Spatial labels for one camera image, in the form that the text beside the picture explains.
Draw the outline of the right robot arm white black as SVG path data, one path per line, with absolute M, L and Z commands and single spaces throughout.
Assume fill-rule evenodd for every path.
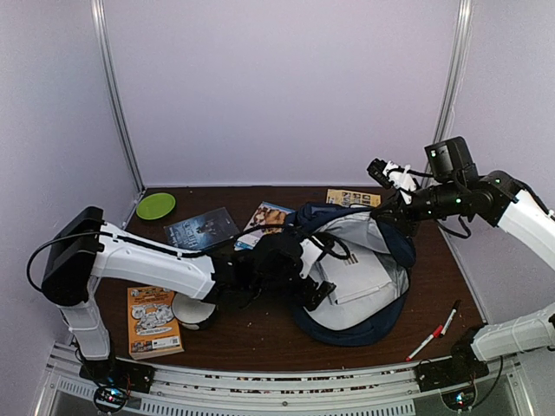
M 497 170 L 479 174 L 462 137 L 426 146 L 434 185 L 418 187 L 409 166 L 374 159 L 367 172 L 383 188 L 396 193 L 372 210 L 374 219 L 413 236 L 421 221 L 456 216 L 461 222 L 479 216 L 518 239 L 547 265 L 554 265 L 554 212 L 532 188 Z M 452 348 L 444 373 L 460 383 L 478 367 L 499 357 L 554 346 L 554 306 L 500 324 L 470 329 Z

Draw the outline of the dark blue cover book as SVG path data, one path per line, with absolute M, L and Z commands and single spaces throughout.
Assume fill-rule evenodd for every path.
M 165 227 L 168 243 L 184 250 L 205 250 L 239 233 L 226 208 L 218 208 Z

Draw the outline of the navy blue student backpack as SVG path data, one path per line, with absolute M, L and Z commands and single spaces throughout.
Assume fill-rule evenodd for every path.
M 377 343 L 395 326 L 404 307 L 415 265 L 415 246 L 393 225 L 371 216 L 363 205 L 308 203 L 285 223 L 312 234 L 323 232 L 347 246 L 349 257 L 325 255 L 313 263 L 315 283 L 335 288 L 315 308 L 291 305 L 295 323 L 311 338 L 340 347 Z

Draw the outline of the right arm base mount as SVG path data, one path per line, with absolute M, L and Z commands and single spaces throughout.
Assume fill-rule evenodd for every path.
M 421 392 L 441 390 L 441 400 L 451 411 L 469 412 L 479 403 L 476 381 L 489 375 L 489 367 L 479 361 L 471 344 L 481 326 L 471 327 L 451 347 L 450 357 L 422 360 L 415 367 Z

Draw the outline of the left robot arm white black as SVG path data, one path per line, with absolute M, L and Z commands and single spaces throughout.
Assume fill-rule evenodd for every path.
M 95 301 L 95 282 L 116 278 L 170 289 L 191 299 L 216 303 L 226 291 L 252 296 L 272 289 L 297 289 L 321 257 L 343 259 L 333 237 L 317 236 L 300 226 L 274 224 L 251 250 L 234 250 L 230 237 L 211 248 L 190 251 L 124 231 L 89 206 L 55 237 L 39 246 L 49 255 L 35 289 L 60 309 L 82 358 L 107 385 L 124 378 L 124 365 L 112 354 L 112 342 Z

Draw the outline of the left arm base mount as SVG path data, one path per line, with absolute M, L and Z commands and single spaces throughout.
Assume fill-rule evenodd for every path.
M 79 375 L 95 384 L 93 404 L 103 413 L 121 411 L 132 393 L 149 393 L 155 375 L 154 367 L 119 359 L 104 361 L 79 360 Z

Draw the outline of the white booklet with barcode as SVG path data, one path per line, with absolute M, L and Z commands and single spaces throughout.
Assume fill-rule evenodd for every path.
M 334 304 L 369 296 L 392 283 L 377 255 L 371 250 L 352 250 L 346 260 L 326 256 L 316 263 L 323 280 L 336 285 L 329 295 Z

